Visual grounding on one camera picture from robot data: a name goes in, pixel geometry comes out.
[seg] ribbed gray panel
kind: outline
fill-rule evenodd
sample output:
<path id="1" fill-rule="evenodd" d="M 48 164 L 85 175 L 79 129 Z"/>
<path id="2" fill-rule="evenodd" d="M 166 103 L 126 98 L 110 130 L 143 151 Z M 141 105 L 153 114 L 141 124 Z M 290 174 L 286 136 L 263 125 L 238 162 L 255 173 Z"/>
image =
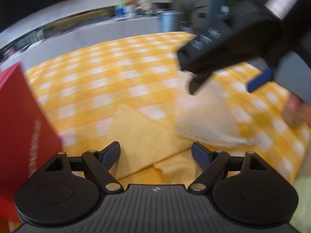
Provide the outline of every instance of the ribbed gray panel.
<path id="1" fill-rule="evenodd" d="M 297 233 L 290 225 L 250 229 L 221 217 L 208 198 L 189 194 L 184 186 L 131 185 L 108 195 L 88 218 L 61 228 L 28 224 L 16 233 Z"/>

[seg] red book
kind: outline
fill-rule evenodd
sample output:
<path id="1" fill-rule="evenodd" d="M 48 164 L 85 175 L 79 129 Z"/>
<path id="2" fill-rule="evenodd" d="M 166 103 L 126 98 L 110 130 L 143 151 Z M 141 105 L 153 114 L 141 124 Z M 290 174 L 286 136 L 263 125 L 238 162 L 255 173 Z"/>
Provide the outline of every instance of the red book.
<path id="1" fill-rule="evenodd" d="M 0 73 L 0 219 L 18 222 L 16 190 L 55 153 L 60 137 L 41 112 L 20 63 Z"/>

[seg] silver screw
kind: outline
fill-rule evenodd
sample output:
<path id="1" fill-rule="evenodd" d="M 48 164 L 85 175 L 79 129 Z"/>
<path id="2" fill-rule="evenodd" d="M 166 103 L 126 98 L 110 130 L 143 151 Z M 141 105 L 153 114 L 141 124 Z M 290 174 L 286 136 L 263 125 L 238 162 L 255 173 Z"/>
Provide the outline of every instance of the silver screw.
<path id="1" fill-rule="evenodd" d="M 121 188 L 121 186 L 118 183 L 109 183 L 106 185 L 106 189 L 109 191 L 117 191 L 120 188 Z"/>
<path id="2" fill-rule="evenodd" d="M 198 191 L 203 191 L 204 189 L 206 189 L 206 186 L 202 183 L 194 183 L 191 185 L 190 188 L 198 192 Z"/>

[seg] green cloth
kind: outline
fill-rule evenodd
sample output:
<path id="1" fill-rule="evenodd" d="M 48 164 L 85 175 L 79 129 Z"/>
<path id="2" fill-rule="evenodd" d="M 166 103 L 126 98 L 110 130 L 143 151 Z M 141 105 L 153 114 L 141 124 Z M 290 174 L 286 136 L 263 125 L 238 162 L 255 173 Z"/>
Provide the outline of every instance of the green cloth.
<path id="1" fill-rule="evenodd" d="M 296 179 L 293 186 L 299 203 L 290 223 L 301 233 L 311 233 L 311 176 Z"/>

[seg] trash can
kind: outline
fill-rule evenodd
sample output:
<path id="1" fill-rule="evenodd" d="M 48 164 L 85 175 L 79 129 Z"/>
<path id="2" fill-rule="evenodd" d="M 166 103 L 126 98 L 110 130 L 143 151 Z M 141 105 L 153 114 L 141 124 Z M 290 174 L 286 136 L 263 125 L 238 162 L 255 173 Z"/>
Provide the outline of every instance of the trash can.
<path id="1" fill-rule="evenodd" d="M 161 32 L 178 32 L 182 13 L 175 10 L 163 10 L 159 14 Z"/>

